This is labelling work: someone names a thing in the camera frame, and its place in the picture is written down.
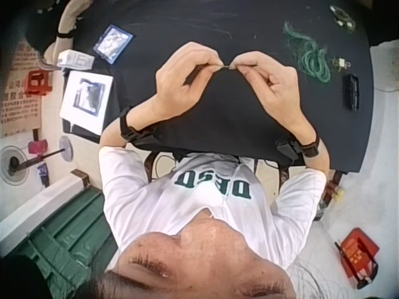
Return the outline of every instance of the nose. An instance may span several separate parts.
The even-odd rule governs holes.
[[[182,247],[196,247],[213,251],[249,249],[244,236],[224,221],[201,219],[186,226],[180,233]]]

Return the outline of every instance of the black device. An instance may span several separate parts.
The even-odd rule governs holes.
[[[299,158],[298,154],[301,153],[307,158],[316,157],[319,154],[319,144],[320,137],[316,132],[315,142],[309,145],[301,145],[297,140],[292,138],[290,140],[277,140],[276,148],[284,156],[290,158],[292,161],[295,161]]]
[[[359,79],[354,74],[344,76],[344,99],[349,109],[357,111],[360,108]]]

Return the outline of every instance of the hand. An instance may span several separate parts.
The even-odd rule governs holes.
[[[289,131],[308,123],[300,109],[297,72],[262,52],[237,56],[230,69],[238,69],[254,89],[265,111]]]
[[[185,85],[189,74],[198,65],[200,70],[191,85]],[[156,72],[155,112],[162,120],[179,116],[200,100],[212,75],[223,67],[218,53],[203,45],[189,42],[178,49]]]

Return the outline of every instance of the person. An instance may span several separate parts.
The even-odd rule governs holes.
[[[305,245],[325,187],[329,154],[322,141],[304,158],[307,169],[286,181],[269,207],[240,158],[191,153],[148,183],[139,155],[121,137],[123,122],[142,133],[192,109],[223,65],[215,50],[184,45],[156,73],[156,94],[105,129],[99,152],[104,213],[121,254],[112,270],[85,282],[74,298],[296,296],[284,270]],[[239,55],[229,68],[243,74],[265,112],[300,144],[317,142],[300,108],[295,69],[261,52]]]

